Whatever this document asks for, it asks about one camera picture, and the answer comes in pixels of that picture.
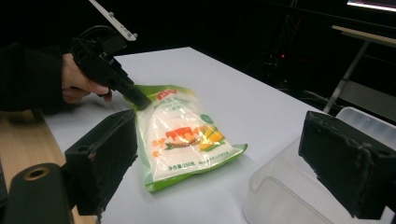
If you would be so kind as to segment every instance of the green and white package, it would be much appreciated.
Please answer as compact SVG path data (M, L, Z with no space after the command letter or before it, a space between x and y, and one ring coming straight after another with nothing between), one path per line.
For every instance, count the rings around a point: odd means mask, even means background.
M136 112L148 191L216 169L247 149L247 144L228 142L193 91L173 85L137 87L152 101Z

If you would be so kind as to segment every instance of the red logo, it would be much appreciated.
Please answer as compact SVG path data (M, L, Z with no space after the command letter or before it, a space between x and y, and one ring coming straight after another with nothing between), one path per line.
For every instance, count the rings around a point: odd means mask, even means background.
M157 98L158 98L159 100L161 100L161 99L163 99L165 96L169 95L170 93L176 94L176 93L177 93L177 90L164 90L164 91L162 91L162 92L160 92L160 93L158 94Z

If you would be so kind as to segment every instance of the white table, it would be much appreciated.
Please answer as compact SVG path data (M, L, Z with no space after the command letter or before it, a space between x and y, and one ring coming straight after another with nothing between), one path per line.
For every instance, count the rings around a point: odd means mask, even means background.
M248 143L236 161L150 193L139 158L125 174L102 223L247 223L243 205L251 175L300 134L307 110L317 111L194 49L117 57L136 84L173 84L195 91L231 144ZM111 104L92 94L83 104L46 116L66 151L106 116L130 109L118 92Z

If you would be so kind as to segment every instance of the plastic container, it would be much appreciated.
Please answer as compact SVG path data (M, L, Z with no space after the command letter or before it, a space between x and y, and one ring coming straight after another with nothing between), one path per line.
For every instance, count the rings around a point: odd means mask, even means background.
M356 129L396 149L396 127L346 107L336 116ZM311 167L298 155L300 138L253 174L244 204L250 224L389 224L388 208L381 220L351 217L348 211L317 180Z

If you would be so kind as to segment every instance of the hand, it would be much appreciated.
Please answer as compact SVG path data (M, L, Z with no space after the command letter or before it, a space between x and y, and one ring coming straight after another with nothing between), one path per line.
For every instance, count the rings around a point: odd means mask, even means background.
M76 104L82 97L89 95L91 92L103 95L106 102L111 102L111 90L88 79L76 65L71 53L64 54L63 59L62 89L65 102Z

